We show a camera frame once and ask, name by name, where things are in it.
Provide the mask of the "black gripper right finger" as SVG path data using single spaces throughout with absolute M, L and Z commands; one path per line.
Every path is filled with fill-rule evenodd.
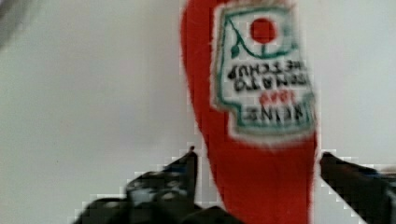
M 367 223 L 395 224 L 395 174 L 343 161 L 324 152 L 321 178 Z

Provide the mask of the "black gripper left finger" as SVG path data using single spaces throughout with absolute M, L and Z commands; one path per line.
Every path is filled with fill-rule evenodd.
M 129 182 L 121 198 L 91 202 L 73 224 L 243 224 L 218 206 L 195 203 L 198 156 L 191 147 L 161 171 Z

